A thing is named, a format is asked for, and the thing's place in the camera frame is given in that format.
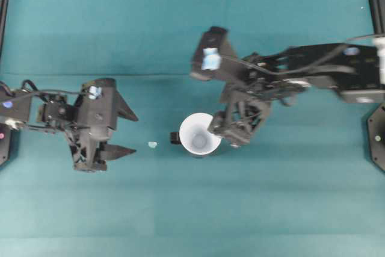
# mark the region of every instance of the white cup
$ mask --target white cup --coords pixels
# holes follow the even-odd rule
[[[171,133],[173,144],[182,146],[194,155],[208,155],[215,151],[221,143],[221,138],[208,131],[212,115],[195,113],[189,115],[180,125],[179,133]]]

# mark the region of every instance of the cup handle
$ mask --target cup handle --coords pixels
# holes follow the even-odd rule
[[[171,142],[171,144],[182,144],[180,142],[179,132],[171,132],[170,133],[170,142]]]

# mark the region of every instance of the teal tabletop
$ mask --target teal tabletop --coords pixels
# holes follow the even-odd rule
[[[2,81],[78,91],[111,76],[140,121],[119,120],[111,143],[137,152],[103,173],[74,171],[61,134],[16,134],[1,257],[385,255],[385,174],[365,128],[376,105],[310,89],[274,104],[249,146],[193,158],[170,144],[186,116],[223,107],[223,83],[188,76],[212,25],[242,57],[373,32],[368,0],[9,0]]]

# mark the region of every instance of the green fabric surface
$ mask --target green fabric surface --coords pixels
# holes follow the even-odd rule
[[[384,255],[385,175],[363,127],[375,105],[311,89],[274,104],[250,146],[193,158],[169,143],[187,115],[223,107],[222,83],[186,75],[210,25],[241,56],[372,32],[368,0],[10,0],[2,81],[78,91],[114,75],[140,121],[111,139],[137,153],[95,174],[72,170],[61,134],[21,132],[0,169],[1,257]]]

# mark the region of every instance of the black cable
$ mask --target black cable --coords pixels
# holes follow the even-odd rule
[[[313,61],[312,63],[304,66],[304,67],[301,67],[299,69],[292,69],[292,70],[286,70],[284,72],[273,72],[271,70],[268,70],[268,69],[264,69],[263,67],[259,67],[259,66],[256,66],[255,64],[253,63],[248,63],[247,61],[244,61],[244,60],[240,60],[238,58],[235,58],[235,57],[231,57],[230,55],[221,55],[222,58],[224,59],[227,59],[227,60],[232,60],[232,61],[235,61],[237,63],[241,63],[247,67],[251,67],[255,70],[258,70],[260,72],[263,72],[263,73],[266,73],[268,75],[287,75],[287,74],[290,74],[290,73],[299,73],[299,72],[305,72],[309,69],[312,69],[313,67],[315,66],[319,66],[320,64],[322,63],[325,63],[326,61],[332,59],[333,57],[339,55],[341,52],[343,52],[346,48],[349,47],[349,44],[350,42],[353,42],[353,41],[358,41],[358,40],[364,40],[364,39],[368,39],[368,38],[373,38],[373,37],[383,37],[385,36],[385,34],[368,34],[368,35],[365,35],[365,36],[357,36],[357,37],[351,37],[349,39],[346,39],[345,43],[335,47],[332,51],[330,51],[329,53],[325,54],[323,57]]]
[[[28,84],[31,88],[32,88],[32,90],[34,90],[34,91],[38,91],[38,88],[37,88],[37,86],[33,83],[33,81],[31,81],[30,79],[24,79],[23,80],[23,82],[22,82],[22,87],[21,87],[21,89],[22,90],[24,90],[24,89],[26,89],[25,88],[25,85],[26,84]],[[39,98],[43,101],[43,102],[48,102],[47,101],[47,99],[44,97],[44,96],[39,96]]]
[[[8,96],[13,96],[13,92],[11,91],[10,87],[6,85],[6,83],[0,81],[0,87],[2,87],[5,91],[5,93],[8,95]]]
[[[31,98],[33,96],[37,96],[39,94],[42,94],[42,93],[62,93],[62,94],[75,94],[75,95],[88,95],[88,93],[81,93],[81,92],[74,92],[74,91],[66,91],[66,90],[35,90],[35,91],[31,91],[29,93],[26,93],[26,94],[23,94],[21,96],[16,96],[14,98],[10,98],[10,99],[7,99],[5,101],[3,101],[2,103],[4,102],[16,102],[16,101],[20,101],[22,99],[26,99],[26,98]]]

